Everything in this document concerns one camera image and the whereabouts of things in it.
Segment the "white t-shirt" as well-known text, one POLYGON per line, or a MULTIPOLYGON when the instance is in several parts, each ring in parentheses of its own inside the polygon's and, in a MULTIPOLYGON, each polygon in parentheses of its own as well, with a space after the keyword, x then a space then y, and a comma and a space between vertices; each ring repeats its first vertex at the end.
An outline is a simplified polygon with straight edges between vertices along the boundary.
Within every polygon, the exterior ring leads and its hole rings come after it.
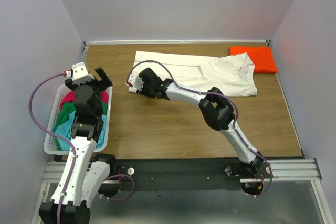
POLYGON ((132 74, 151 68, 162 80, 173 78, 184 86, 198 90, 217 87, 228 97, 257 95, 254 83, 255 65, 245 52, 226 57, 165 54, 137 51, 132 74))

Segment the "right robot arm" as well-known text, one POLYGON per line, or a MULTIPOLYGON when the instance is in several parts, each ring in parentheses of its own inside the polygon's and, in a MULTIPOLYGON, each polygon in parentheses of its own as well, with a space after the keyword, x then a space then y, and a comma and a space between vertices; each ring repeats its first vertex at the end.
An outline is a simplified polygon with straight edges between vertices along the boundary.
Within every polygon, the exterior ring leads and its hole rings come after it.
POLYGON ((236 151, 239 159, 237 172, 244 177, 254 178, 259 175, 264 162, 261 153, 250 143, 237 123, 238 112, 219 88, 208 91, 196 91, 180 87, 172 79, 162 80, 151 68, 139 74, 142 81, 139 94, 172 101, 183 101, 197 106, 205 123, 213 130, 221 132, 236 151))

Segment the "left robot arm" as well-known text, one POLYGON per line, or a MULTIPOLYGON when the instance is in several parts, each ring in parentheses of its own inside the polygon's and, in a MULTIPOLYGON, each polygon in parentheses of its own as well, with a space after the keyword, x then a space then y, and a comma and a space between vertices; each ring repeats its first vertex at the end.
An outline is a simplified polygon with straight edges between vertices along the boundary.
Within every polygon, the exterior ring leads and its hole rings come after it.
POLYGON ((112 86, 103 69, 95 71, 100 80, 80 62, 64 74, 65 85, 74 91, 75 118, 61 179, 50 201, 39 207, 43 223, 89 223, 90 206, 102 182, 116 175, 112 155, 90 161, 104 125, 101 92, 112 86))

